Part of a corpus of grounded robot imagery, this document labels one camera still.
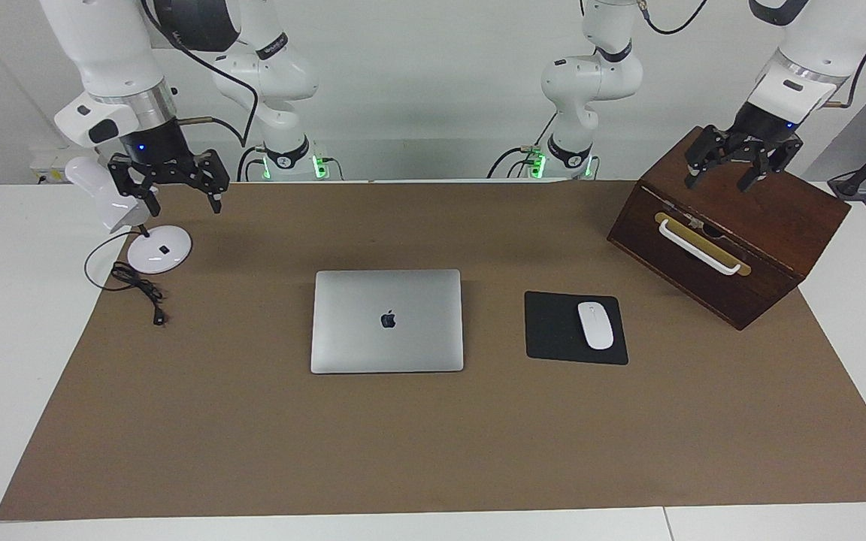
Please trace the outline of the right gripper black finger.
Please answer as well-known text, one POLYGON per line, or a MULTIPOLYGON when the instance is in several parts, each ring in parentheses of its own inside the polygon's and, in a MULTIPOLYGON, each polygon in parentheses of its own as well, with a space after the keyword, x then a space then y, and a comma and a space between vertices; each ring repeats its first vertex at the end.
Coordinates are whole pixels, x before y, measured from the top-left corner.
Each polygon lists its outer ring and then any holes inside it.
POLYGON ((107 162, 107 170, 121 195, 144 202, 151 216, 158 218, 161 205, 154 187, 154 168, 134 163, 127 155, 113 155, 107 162))
POLYGON ((193 188, 206 194, 214 213, 221 213, 223 195, 228 191, 230 178, 226 166, 214 150, 193 155, 193 188))

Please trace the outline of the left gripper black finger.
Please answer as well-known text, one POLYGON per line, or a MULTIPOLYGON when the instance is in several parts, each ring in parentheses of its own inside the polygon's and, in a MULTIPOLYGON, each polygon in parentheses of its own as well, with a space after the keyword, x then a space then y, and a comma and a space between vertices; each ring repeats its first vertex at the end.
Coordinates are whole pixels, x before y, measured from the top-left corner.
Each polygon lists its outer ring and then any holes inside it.
POLYGON ((687 148, 684 157, 688 167, 688 176, 685 178, 688 189, 694 189, 710 169, 728 161, 726 144, 729 142, 729 135, 716 126, 705 126, 687 148))
POLYGON ((737 151, 737 160, 749 162, 750 168, 737 181, 737 189, 746 194, 768 174, 780 174, 802 147, 803 141, 796 134, 778 144, 764 143, 756 138, 747 141, 737 151))

